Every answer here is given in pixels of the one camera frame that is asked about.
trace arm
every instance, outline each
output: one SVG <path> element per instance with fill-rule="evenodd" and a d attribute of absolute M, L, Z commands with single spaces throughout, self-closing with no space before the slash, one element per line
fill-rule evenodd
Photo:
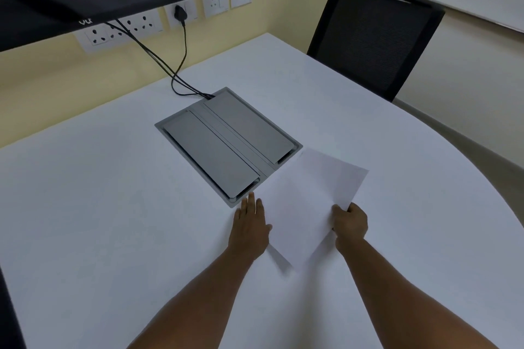
<path fill-rule="evenodd" d="M 128 349 L 218 348 L 249 267 L 269 244 L 260 199 L 236 210 L 227 249 L 157 313 Z"/>
<path fill-rule="evenodd" d="M 406 280 L 367 241 L 367 216 L 333 206 L 337 249 L 350 268 L 384 349 L 496 349 L 473 327 Z"/>

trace power cord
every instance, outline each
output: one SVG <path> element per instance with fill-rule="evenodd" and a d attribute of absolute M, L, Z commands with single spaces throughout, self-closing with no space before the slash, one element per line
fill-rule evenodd
<path fill-rule="evenodd" d="M 210 100 L 214 98 L 215 96 L 213 94 L 207 94 L 204 92 L 201 92 L 200 90 L 197 90 L 193 86 L 187 83 L 184 79 L 182 79 L 180 76 L 178 76 L 178 73 L 180 72 L 180 69 L 182 68 L 182 65 L 184 65 L 184 62 L 186 61 L 187 57 L 187 33 L 186 33 L 186 19 L 187 19 L 187 13 L 185 10 L 180 7 L 179 5 L 176 5 L 174 8 L 174 17 L 180 23 L 182 24 L 182 28 L 184 29 L 184 47 L 185 47 L 185 53 L 184 58 L 180 62 L 180 65 L 178 66 L 177 70 L 174 71 L 162 58 L 160 58 L 158 55 L 156 55 L 153 51 L 151 51 L 147 46 L 145 46 L 141 41 L 136 39 L 136 36 L 127 29 L 122 22 L 120 22 L 119 19 L 116 19 L 115 21 L 118 22 L 118 24 L 121 26 L 119 28 L 118 26 L 115 26 L 113 24 L 110 24 L 109 22 L 106 22 L 105 24 L 110 26 L 113 29 L 116 29 L 118 31 L 121 31 L 125 33 L 127 36 L 129 36 L 132 40 L 134 40 L 152 59 L 154 62 L 158 64 L 160 68 L 171 78 L 171 89 L 173 92 L 177 95 L 181 95 L 183 97 L 187 95 L 199 95 L 201 97 L 206 98 L 207 100 Z M 191 93 L 179 93 L 174 89 L 174 82 L 180 84 L 182 87 L 187 88 L 188 90 L 191 90 L 193 92 Z"/>

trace sheet of paper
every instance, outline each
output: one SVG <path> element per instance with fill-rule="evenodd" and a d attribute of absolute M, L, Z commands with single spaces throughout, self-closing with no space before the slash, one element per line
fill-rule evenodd
<path fill-rule="evenodd" d="M 257 188 L 266 222 L 273 225 L 269 242 L 294 269 L 305 265 L 330 232 L 331 206 L 347 209 L 367 173 L 303 148 Z"/>

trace person's left hand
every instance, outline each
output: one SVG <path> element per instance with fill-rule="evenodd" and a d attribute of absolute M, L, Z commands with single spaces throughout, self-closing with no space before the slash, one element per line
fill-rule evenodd
<path fill-rule="evenodd" d="M 255 203 L 255 194 L 251 192 L 235 211 L 228 248 L 255 260 L 268 246 L 271 229 L 271 225 L 266 225 L 262 200 Z"/>

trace person's left arm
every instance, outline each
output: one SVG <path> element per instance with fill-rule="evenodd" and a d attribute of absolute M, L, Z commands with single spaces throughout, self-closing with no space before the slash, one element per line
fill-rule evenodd
<path fill-rule="evenodd" d="M 128 349 L 215 349 L 240 284 L 269 244 L 271 225 L 250 193 L 236 210 L 227 249 L 154 317 Z"/>

